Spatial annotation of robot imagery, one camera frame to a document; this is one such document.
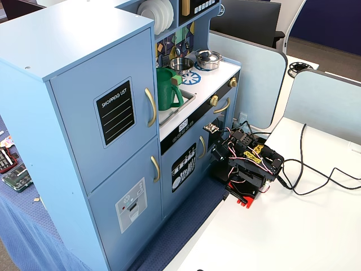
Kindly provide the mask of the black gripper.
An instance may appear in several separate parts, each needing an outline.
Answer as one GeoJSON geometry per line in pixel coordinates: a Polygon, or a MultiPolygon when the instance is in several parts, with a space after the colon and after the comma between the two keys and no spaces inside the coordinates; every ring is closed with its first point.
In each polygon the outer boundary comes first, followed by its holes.
{"type": "Polygon", "coordinates": [[[229,158],[236,157],[236,151],[234,149],[234,131],[228,131],[228,135],[222,137],[222,132],[217,131],[213,133],[214,147],[211,149],[213,161],[211,164],[210,174],[217,181],[228,180],[228,160],[229,158]]]}

